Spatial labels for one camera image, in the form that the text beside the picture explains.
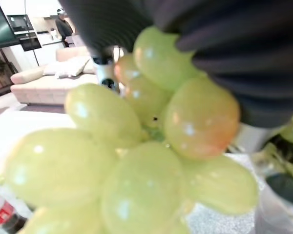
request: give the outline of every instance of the white pillow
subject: white pillow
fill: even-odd
[[[44,76],[54,76],[56,72],[60,69],[61,62],[54,62],[46,65],[43,75]]]
[[[92,59],[88,61],[86,66],[84,67],[83,73],[84,74],[96,74],[97,71],[97,65],[94,63]]]
[[[56,78],[76,77],[84,70],[90,59],[89,56],[78,56],[65,62],[52,63],[45,68],[43,75],[55,75]]]

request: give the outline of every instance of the bunch of grapes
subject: bunch of grapes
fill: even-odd
[[[81,85],[65,103],[77,129],[37,131],[12,150],[6,183],[38,207],[22,234],[188,234],[196,202],[229,215],[256,205],[251,173],[222,155],[238,103],[176,38],[145,29],[115,66],[124,98]]]

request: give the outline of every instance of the beige sofa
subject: beige sofa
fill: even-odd
[[[76,56],[88,55],[86,47],[65,48],[56,51],[56,58],[59,62]],[[86,66],[83,73],[77,77],[62,79],[56,79],[55,76],[43,76],[44,68],[38,67],[14,74],[11,77],[14,83],[11,86],[11,92],[20,103],[63,105],[67,92],[72,88],[84,83],[98,83],[93,65],[90,69],[89,66]]]

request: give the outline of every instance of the white table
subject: white table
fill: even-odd
[[[51,127],[75,128],[76,125],[65,114],[8,111],[0,115],[0,171],[7,153],[22,136],[38,129]],[[251,169],[247,155],[231,155],[231,157]],[[31,215],[25,204],[15,199],[7,188],[0,188],[0,194],[7,198],[22,215]],[[230,217],[198,204],[187,220],[192,234],[248,234],[253,227],[253,212]]]

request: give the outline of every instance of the kitchen cabinet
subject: kitchen cabinet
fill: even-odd
[[[5,15],[24,15],[24,0],[0,0],[0,6]],[[26,13],[29,17],[48,17],[56,15],[61,8],[57,0],[26,0]]]
[[[42,46],[42,48],[35,50],[39,66],[45,66],[56,62],[56,51],[62,48],[64,48],[64,46],[60,42],[50,45],[44,45]],[[33,51],[26,51],[25,55],[32,68],[38,67]]]

